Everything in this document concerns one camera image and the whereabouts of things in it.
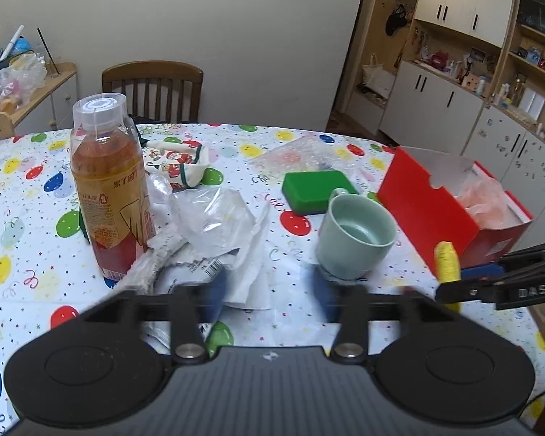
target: black disc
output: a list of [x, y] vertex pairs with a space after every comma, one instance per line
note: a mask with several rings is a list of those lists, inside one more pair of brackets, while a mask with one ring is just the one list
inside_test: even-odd
[[4, 386], [17, 413], [49, 426], [90, 427], [145, 406], [161, 385], [161, 358], [136, 332], [110, 323], [61, 327], [8, 361]]
[[439, 323], [385, 348], [375, 377], [388, 397], [418, 417], [482, 424], [516, 414], [535, 383], [526, 354], [472, 323]]

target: light green mug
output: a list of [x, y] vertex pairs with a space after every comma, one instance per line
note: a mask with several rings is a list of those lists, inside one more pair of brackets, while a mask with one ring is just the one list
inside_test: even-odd
[[379, 264], [396, 240], [396, 222], [378, 202], [343, 188], [331, 193], [317, 259], [337, 278], [355, 280]]

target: green box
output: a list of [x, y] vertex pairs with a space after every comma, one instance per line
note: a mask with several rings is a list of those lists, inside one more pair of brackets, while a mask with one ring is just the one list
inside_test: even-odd
[[331, 192], [336, 188], [358, 193], [344, 173], [338, 170], [290, 172], [285, 174], [282, 183], [282, 193], [291, 210], [300, 216], [325, 213]]

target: gray ribbed panel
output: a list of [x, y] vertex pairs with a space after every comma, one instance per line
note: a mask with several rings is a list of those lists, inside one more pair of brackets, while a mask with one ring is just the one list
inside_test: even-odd
[[[274, 352], [278, 357], [265, 359]], [[329, 361], [321, 348], [222, 348], [181, 368], [136, 415], [92, 429], [25, 421], [11, 436], [530, 436], [513, 419], [490, 428], [436, 426], [385, 399], [365, 370]]]

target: black cabinet handle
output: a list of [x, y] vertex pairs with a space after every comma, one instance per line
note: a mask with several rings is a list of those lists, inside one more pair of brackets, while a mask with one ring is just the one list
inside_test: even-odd
[[519, 152], [519, 155], [517, 156], [517, 158], [521, 157], [521, 154], [523, 154], [523, 151], [525, 150], [527, 141], [528, 141], [528, 139], [525, 139], [525, 142], [523, 143], [523, 147], [521, 148], [521, 152]]
[[515, 139], [515, 144], [513, 144], [513, 147], [511, 147], [511, 152], [515, 150], [515, 146], [517, 145], [517, 142], [519, 142], [519, 138], [521, 137], [520, 134], [517, 134], [517, 139]]

